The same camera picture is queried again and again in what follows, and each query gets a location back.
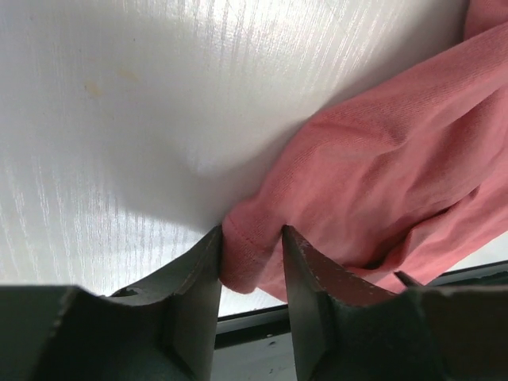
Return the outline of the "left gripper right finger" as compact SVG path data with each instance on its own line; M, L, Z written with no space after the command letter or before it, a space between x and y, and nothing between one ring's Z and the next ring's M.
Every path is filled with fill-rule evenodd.
M507 288L426 287L400 294L361 279L283 229L283 264L300 380L504 380Z

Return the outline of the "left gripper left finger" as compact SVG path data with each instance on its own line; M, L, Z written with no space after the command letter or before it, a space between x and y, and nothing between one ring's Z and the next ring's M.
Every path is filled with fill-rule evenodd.
M1 289L4 380L208 380L222 231L110 296L77 286Z

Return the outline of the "pink t-shirt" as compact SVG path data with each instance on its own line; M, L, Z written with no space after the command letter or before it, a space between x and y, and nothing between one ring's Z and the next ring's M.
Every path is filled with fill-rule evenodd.
M460 44L312 117L225 217L221 282L285 299L285 225L390 291L506 231L506 2L471 2Z

